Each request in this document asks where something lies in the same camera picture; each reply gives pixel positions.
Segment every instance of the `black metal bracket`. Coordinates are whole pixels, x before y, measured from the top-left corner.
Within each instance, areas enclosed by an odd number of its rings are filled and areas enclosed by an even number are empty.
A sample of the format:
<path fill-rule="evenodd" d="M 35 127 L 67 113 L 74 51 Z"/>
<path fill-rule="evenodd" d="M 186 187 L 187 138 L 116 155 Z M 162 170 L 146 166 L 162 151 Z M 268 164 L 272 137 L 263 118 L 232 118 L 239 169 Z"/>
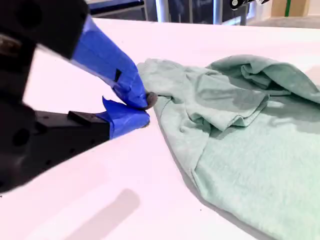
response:
<path fill-rule="evenodd" d="M 23 185 L 48 169 L 109 140 L 110 124 L 95 114 L 33 112 L 24 105 L 15 113 L 24 113 L 21 123 L 30 122 L 32 127 L 15 124 L 11 125 L 17 126 L 15 131 L 12 128 L 2 131 L 7 136 L 2 139 L 8 140 L 4 144 L 8 154 L 3 154 L 5 149 L 1 150 L 0 193 Z M 33 123 L 26 121 L 28 116 L 30 119 L 34 117 Z"/>

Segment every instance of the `cloth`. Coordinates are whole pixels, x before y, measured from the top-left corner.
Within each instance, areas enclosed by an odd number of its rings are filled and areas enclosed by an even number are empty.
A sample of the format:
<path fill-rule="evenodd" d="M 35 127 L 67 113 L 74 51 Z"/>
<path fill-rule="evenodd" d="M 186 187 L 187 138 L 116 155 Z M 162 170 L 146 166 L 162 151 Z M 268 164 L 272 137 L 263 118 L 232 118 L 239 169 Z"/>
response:
<path fill-rule="evenodd" d="M 138 69 L 206 201 L 275 239 L 320 239 L 320 91 L 305 74 L 252 55 Z"/>

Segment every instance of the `white tabletop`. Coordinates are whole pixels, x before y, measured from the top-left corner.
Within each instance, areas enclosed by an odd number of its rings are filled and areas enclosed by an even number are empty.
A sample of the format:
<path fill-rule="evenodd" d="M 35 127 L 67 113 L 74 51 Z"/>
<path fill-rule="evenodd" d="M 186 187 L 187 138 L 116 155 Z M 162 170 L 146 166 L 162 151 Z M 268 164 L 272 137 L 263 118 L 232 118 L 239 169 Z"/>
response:
<path fill-rule="evenodd" d="M 316 29 L 96 22 L 136 63 L 161 58 L 206 66 L 229 55 L 254 54 L 296 64 L 315 81 L 320 78 Z M 24 98 L 34 109 L 100 112 L 102 95 L 117 99 L 98 78 L 50 53 L 36 52 Z M 149 127 L 106 142 L 4 194 L 0 239 L 268 239 L 199 201 L 184 182 L 154 111 L 149 113 Z"/>

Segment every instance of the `floor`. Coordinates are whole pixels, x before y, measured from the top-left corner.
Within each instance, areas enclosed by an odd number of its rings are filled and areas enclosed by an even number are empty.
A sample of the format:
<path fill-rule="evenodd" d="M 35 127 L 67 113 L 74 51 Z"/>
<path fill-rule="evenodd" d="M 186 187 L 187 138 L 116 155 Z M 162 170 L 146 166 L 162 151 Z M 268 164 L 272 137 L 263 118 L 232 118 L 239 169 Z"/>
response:
<path fill-rule="evenodd" d="M 265 21 L 249 23 L 250 26 L 320 29 L 320 16 L 307 17 L 277 17 Z"/>

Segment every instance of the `blue painter's tape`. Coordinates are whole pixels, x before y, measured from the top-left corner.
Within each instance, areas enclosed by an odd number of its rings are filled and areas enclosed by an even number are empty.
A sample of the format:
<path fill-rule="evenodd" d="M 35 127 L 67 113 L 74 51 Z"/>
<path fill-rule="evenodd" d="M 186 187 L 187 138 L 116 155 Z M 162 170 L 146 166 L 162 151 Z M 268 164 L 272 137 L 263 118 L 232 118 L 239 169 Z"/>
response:
<path fill-rule="evenodd" d="M 95 25 L 90 15 L 71 62 L 101 78 L 128 106 L 147 107 L 146 90 L 137 66 Z"/>
<path fill-rule="evenodd" d="M 110 139 L 125 135 L 133 130 L 145 127 L 150 122 L 150 116 L 143 110 L 131 108 L 122 103 L 102 99 L 105 112 L 96 114 L 110 123 Z"/>

